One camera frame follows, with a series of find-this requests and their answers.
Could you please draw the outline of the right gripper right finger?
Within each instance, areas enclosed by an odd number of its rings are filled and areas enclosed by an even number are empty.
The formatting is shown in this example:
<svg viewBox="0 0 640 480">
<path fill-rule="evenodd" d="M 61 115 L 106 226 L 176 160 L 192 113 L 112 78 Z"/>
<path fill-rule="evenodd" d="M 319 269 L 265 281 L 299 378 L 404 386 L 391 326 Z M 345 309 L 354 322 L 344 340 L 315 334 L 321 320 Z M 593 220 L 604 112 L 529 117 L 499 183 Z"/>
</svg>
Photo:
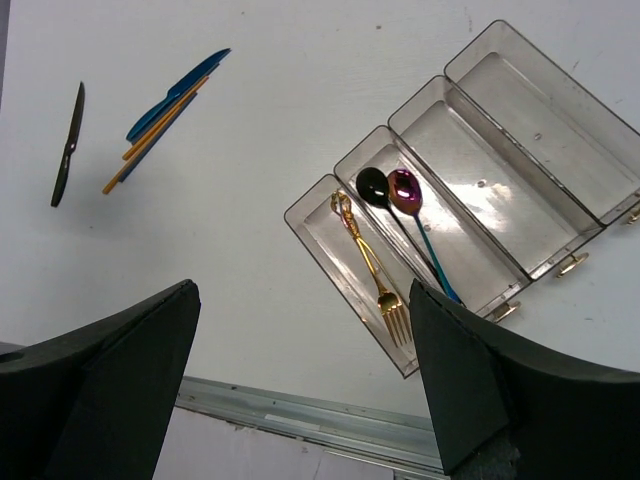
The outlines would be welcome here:
<svg viewBox="0 0 640 480">
<path fill-rule="evenodd" d="M 542 346 L 419 281 L 410 321 L 445 475 L 638 478 L 638 373 Z"/>
</svg>

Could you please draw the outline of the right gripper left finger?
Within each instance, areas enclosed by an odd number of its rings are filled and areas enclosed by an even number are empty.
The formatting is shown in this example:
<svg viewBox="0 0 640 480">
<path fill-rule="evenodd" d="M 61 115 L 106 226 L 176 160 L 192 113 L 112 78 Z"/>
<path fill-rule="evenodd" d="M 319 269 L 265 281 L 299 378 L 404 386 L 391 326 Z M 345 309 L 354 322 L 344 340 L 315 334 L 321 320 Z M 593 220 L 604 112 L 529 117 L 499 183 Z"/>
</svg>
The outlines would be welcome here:
<svg viewBox="0 0 640 480">
<path fill-rule="evenodd" d="M 1 355 L 4 479 L 150 479 L 201 310 L 181 281 Z"/>
</svg>

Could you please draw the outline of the gold fork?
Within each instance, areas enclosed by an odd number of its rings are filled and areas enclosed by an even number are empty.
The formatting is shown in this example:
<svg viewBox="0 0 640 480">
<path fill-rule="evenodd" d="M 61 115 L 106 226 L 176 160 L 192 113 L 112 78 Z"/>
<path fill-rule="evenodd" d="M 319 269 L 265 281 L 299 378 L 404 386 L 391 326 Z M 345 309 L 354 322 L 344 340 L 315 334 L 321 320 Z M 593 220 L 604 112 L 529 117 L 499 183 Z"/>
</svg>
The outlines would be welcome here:
<svg viewBox="0 0 640 480">
<path fill-rule="evenodd" d="M 411 328 L 404 301 L 396 293 L 397 286 L 391 280 L 386 268 L 372 247 L 363 238 L 358 222 L 352 211 L 351 198 L 336 190 L 331 195 L 332 211 L 357 245 L 365 265 L 378 291 L 377 306 L 389 336 L 396 347 L 409 344 L 412 340 Z"/>
</svg>

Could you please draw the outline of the black knife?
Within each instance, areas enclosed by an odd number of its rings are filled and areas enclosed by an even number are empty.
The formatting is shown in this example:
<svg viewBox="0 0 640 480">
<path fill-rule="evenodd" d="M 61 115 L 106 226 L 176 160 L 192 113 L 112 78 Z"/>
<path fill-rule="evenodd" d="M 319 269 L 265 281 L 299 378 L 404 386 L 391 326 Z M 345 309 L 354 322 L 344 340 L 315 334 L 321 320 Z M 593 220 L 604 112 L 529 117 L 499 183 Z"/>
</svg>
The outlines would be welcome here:
<svg viewBox="0 0 640 480">
<path fill-rule="evenodd" d="M 79 134 L 81 130 L 83 113 L 84 113 L 84 105 L 85 105 L 85 97 L 86 97 L 85 85 L 83 82 L 80 82 L 77 95 L 76 95 L 76 101 L 75 101 L 72 117 L 71 117 L 68 136 L 64 145 L 63 154 L 62 154 L 54 190 L 53 190 L 51 201 L 50 201 L 50 206 L 54 208 L 56 208 L 60 204 L 64 195 L 67 181 L 68 181 L 71 156 L 77 148 Z"/>
</svg>

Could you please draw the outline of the iridescent purple spoon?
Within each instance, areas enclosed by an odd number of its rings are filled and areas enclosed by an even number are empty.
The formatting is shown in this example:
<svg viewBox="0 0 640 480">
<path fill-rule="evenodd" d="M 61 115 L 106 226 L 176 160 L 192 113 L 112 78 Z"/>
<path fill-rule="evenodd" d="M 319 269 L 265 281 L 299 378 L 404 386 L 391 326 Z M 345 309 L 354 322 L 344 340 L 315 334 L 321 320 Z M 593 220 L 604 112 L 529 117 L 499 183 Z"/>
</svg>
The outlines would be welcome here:
<svg viewBox="0 0 640 480">
<path fill-rule="evenodd" d="M 447 296 L 463 305 L 462 300 L 455 292 L 438 260 L 436 252 L 428 238 L 427 232 L 420 222 L 419 213 L 423 206 L 423 196 L 420 184 L 413 173 L 406 169 L 395 169 L 387 176 L 390 189 L 390 198 L 393 205 L 402 213 L 411 216 L 418 227 L 425 246 L 429 252 L 432 263 L 437 272 L 437 277 Z"/>
</svg>

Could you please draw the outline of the black spoon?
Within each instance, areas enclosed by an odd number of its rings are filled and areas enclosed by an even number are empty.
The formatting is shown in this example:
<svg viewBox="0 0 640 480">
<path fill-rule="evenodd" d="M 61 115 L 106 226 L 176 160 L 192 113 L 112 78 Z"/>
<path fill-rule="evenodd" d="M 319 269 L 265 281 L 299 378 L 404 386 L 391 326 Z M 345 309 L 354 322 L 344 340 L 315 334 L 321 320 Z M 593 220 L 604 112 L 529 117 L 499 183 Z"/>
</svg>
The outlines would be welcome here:
<svg viewBox="0 0 640 480">
<path fill-rule="evenodd" d="M 375 167 L 362 169 L 356 178 L 356 189 L 359 196 L 369 205 L 386 210 L 396 222 L 423 263 L 434 276 L 440 287 L 444 287 L 436 268 L 428 256 L 420 249 L 416 241 L 411 237 L 405 226 L 399 220 L 391 207 L 390 187 L 384 173 Z"/>
</svg>

